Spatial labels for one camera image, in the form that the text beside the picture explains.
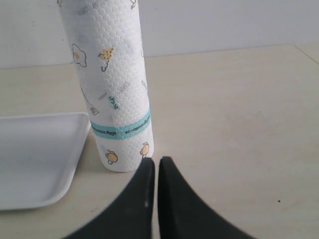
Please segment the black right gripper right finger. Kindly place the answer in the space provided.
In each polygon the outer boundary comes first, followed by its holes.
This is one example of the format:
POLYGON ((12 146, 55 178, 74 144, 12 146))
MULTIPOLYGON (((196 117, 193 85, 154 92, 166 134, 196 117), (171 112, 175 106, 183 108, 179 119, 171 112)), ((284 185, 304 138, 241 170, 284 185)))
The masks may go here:
POLYGON ((158 221, 162 239, 252 238, 212 210, 168 156, 159 162, 158 221))

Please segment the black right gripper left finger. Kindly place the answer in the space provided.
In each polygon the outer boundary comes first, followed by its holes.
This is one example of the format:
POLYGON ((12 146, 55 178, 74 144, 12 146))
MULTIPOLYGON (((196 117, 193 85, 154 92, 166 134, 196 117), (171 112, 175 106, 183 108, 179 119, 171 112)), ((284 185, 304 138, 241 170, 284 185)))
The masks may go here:
POLYGON ((67 239, 151 239, 155 164, 144 158, 118 197, 67 239))

